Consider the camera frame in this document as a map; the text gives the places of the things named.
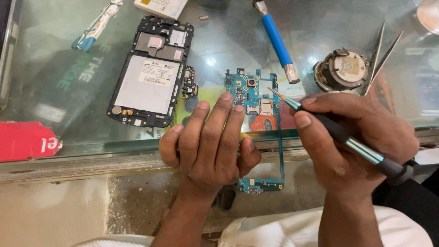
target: blue handled brush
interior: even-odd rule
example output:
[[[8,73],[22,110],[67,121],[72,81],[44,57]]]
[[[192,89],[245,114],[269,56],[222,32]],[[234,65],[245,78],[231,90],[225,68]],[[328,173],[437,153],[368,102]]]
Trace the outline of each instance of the blue handled brush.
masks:
[[[262,24],[267,31],[268,37],[270,38],[274,51],[281,62],[282,68],[285,70],[288,82],[290,84],[299,83],[300,79],[293,68],[293,62],[291,61],[290,54],[285,47],[276,25],[274,24],[273,18],[271,18],[271,15],[268,13],[265,2],[263,0],[253,0],[253,6],[255,6],[259,14],[262,16]]]

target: white box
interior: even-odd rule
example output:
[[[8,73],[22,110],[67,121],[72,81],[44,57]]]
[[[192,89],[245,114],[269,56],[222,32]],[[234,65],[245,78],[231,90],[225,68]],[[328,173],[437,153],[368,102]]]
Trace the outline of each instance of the white box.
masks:
[[[187,0],[135,0],[134,6],[153,14],[177,20]]]

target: smartphone motherboard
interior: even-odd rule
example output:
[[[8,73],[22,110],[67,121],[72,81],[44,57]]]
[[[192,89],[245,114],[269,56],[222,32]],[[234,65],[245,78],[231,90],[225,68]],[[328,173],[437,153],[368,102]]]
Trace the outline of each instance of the smartphone motherboard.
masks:
[[[279,97],[275,94],[259,95],[259,86],[263,81],[271,82],[275,91],[277,87],[276,74],[270,74],[269,79],[261,78],[261,70],[256,70],[255,76],[246,75],[244,69],[237,69],[236,74],[230,74],[227,70],[224,78],[226,91],[233,96],[233,106],[242,105],[245,114],[258,116],[274,116],[277,118],[277,135],[279,141],[279,163],[281,178],[280,179],[253,179],[239,178],[239,190],[247,194],[260,194],[268,191],[278,191],[284,187],[284,155],[282,152],[282,136],[280,131],[281,115],[279,109]]]
[[[183,84],[194,27],[146,16],[125,60],[107,115],[139,127],[170,125]]]

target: circuit board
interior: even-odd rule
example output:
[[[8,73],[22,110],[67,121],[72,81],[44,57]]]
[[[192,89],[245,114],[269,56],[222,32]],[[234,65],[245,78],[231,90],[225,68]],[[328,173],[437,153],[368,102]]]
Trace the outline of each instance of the circuit board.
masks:
[[[268,191],[279,191],[284,187],[284,156],[282,153],[282,137],[280,132],[281,117],[279,109],[279,97],[275,94],[259,95],[261,81],[270,81],[271,87],[277,91],[277,76],[270,74],[269,79],[261,78],[261,70],[256,70],[255,76],[246,75],[244,69],[237,69],[236,74],[230,74],[227,70],[224,78],[226,91],[231,93],[234,99],[233,107],[242,105],[247,115],[274,116],[277,118],[280,179],[253,179],[239,178],[239,190],[247,194],[260,194]]]
[[[189,97],[197,98],[198,95],[198,84],[194,82],[195,69],[192,66],[186,66],[184,71],[184,82],[183,82],[183,99]]]

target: battery label sticker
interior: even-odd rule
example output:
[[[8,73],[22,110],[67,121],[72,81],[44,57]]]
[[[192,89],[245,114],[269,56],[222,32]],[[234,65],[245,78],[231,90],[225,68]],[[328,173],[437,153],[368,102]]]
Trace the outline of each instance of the battery label sticker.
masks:
[[[165,62],[145,60],[138,80],[154,85],[169,87],[171,85],[174,71],[175,67],[167,65]]]

